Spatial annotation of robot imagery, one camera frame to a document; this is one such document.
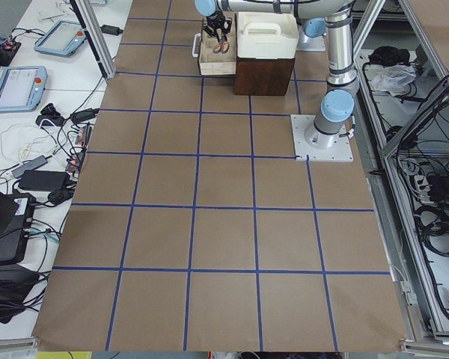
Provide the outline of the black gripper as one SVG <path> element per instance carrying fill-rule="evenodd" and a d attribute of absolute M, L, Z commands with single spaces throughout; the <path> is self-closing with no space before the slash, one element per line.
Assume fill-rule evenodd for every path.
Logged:
<path fill-rule="evenodd" d="M 218 43 L 221 43 L 223 40 L 227 41 L 231 26 L 232 19 L 226 17 L 221 10 L 217 10 L 212 15 L 206 17 L 206 22 L 203 24 L 203 30 L 209 36 L 216 37 Z"/>

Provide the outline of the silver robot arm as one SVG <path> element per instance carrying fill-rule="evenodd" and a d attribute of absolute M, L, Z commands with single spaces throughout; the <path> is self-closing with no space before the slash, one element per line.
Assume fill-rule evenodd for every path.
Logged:
<path fill-rule="evenodd" d="M 335 145 L 339 132 L 352 115 L 358 88 L 353 60 L 351 33 L 352 1 L 196 1 L 195 8 L 203 16 L 216 11 L 288 13 L 296 19 L 323 18 L 328 37 L 328 91 L 320 105 L 320 113 L 309 125 L 304 137 L 319 150 Z"/>

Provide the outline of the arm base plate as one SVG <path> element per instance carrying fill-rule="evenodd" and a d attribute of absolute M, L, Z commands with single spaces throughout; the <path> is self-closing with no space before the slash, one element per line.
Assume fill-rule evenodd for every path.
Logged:
<path fill-rule="evenodd" d="M 338 134 L 324 135 L 314 126 L 315 115 L 291 114 L 291 129 L 297 161 L 352 162 L 353 155 L 344 125 Z"/>

